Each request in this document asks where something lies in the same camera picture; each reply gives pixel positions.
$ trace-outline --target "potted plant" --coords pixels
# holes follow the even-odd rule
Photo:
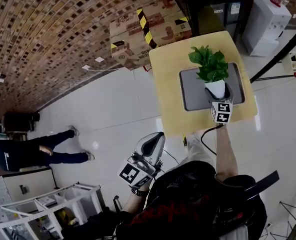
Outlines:
[[[208,47],[191,47],[194,51],[189,53],[189,59],[193,63],[200,64],[197,75],[204,80],[205,86],[218,98],[224,97],[225,79],[229,76],[228,63],[224,60],[221,51],[215,53]]]

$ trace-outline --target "white pot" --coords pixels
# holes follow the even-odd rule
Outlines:
[[[216,82],[207,82],[204,85],[211,91],[218,99],[224,97],[225,81],[219,80]]]

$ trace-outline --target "wooden table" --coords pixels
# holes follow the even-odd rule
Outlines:
[[[227,31],[196,36],[150,51],[150,60],[166,135],[190,134],[215,126],[210,109],[186,111],[183,106],[179,72],[197,66],[189,60],[191,47],[207,46],[220,50],[226,62],[238,65],[245,93],[245,102],[234,105],[230,122],[249,119],[257,114],[253,90],[244,70],[240,54]]]

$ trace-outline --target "cardboard box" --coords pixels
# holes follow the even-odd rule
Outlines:
[[[192,35],[185,15],[174,0],[163,0],[144,7],[143,13],[152,39],[158,46]],[[149,51],[152,47],[145,40],[136,11],[110,23],[110,42],[112,57],[126,68],[133,70],[150,64]]]

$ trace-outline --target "gray tray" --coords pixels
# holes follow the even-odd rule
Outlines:
[[[179,72],[184,109],[186,111],[206,110],[210,108],[209,100],[204,92],[204,81],[197,78],[199,68],[184,69]],[[233,104],[245,102],[241,77],[236,63],[228,64],[229,77],[225,82],[233,91]]]

